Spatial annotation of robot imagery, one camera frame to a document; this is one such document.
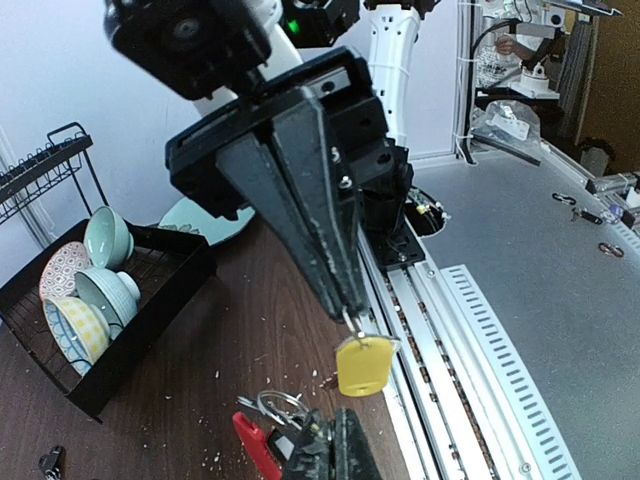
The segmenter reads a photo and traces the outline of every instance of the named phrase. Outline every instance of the gray table surface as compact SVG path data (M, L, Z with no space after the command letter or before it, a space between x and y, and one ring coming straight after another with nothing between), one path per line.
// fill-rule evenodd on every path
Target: gray table surface
M465 264L527 365L585 480L640 478L640 256L610 225L578 219L554 192L602 207L550 164L497 153L476 167L419 170L452 215L424 243Z

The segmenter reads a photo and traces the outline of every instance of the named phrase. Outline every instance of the screw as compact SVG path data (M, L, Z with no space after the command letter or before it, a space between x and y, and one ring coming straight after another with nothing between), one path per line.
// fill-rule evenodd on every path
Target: screw
M200 31L200 22L195 18L185 18L173 28L173 35L179 40L191 40Z
M344 177L342 177L342 180L340 180L338 187L341 190L346 190L347 188L351 188L351 185L353 185L353 182L347 175L345 175Z

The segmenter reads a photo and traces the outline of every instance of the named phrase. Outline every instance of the bowl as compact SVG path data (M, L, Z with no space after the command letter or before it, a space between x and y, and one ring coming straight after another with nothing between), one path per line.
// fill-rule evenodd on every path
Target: bowl
M115 340L138 313L140 290L136 282L124 272L97 267L77 272L75 280L78 296L102 312Z
M42 271L40 299L69 297L76 290L75 274L90 265L89 254L80 242L69 242L53 254Z
M114 269L133 253L133 236L111 207L100 207L84 232L84 246L93 265Z
M105 318L75 297L45 298L43 310L62 353L80 375L86 375L109 344Z

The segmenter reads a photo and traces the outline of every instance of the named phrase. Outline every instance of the cable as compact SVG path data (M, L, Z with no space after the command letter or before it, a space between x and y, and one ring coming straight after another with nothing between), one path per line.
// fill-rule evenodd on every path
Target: cable
M520 12L520 9L518 8L518 0L513 0L513 6L516 9L516 12L518 13L518 16L520 17L520 20L524 21L524 18L522 18L522 12Z
M527 23L531 23L533 22L533 14L531 13L531 9L529 8L529 2L527 2L527 0L524 0L524 6L527 7L527 13L529 13L529 20Z
M497 87L498 85L500 85L501 83L503 83L503 82L505 82L505 81L507 81L507 80L509 80L509 79L513 78L513 77L516 77L516 76L518 76L518 75L520 75L520 71L511 72L511 73L509 73L506 77L504 77L503 79L501 79L501 80L499 80L499 81L497 81L497 82L492 83L492 84L491 84L491 85L489 85L488 87L484 87L484 89L485 89L485 90L490 90L490 89L492 89L492 88L496 88L496 87Z
M428 233L428 235L439 232L444 227L446 214L442 205L431 195L421 188L412 186L407 195L407 200L407 203L412 205L420 215L420 218L429 224L431 233Z
M473 10L471 11L471 25L473 25ZM501 28L504 27L515 27L516 25L518 25L519 23L522 23L522 21L520 19L517 18L510 18L509 20L505 20L504 22L500 22L500 23L496 23L495 25L489 27L487 30L485 30L484 32L482 32L478 38L476 39L475 42L473 42L473 45L471 47L471 54L470 54L470 58L474 59L476 57L476 51L478 50L478 47L480 46L480 43L482 42L482 40L484 40L484 37L486 37L487 35L489 35L491 32L495 32L496 30L500 30ZM467 114L465 115L465 120L464 120L464 134L465 136L469 135L469 131L471 129L471 111L473 110L473 107L475 105L475 101L473 97L473 74L474 74L474 69L473 68L469 68L469 73L467 75ZM471 152L469 150L469 140L468 138L462 142L462 153L464 154L465 158L467 159L468 163L473 163L473 161L471 158Z

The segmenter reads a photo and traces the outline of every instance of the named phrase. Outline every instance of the plastic bag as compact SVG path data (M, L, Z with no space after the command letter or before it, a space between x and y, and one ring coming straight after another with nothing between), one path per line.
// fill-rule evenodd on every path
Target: plastic bag
M482 143L540 160L540 119L535 112L515 100L496 100L486 111L474 111L471 133Z

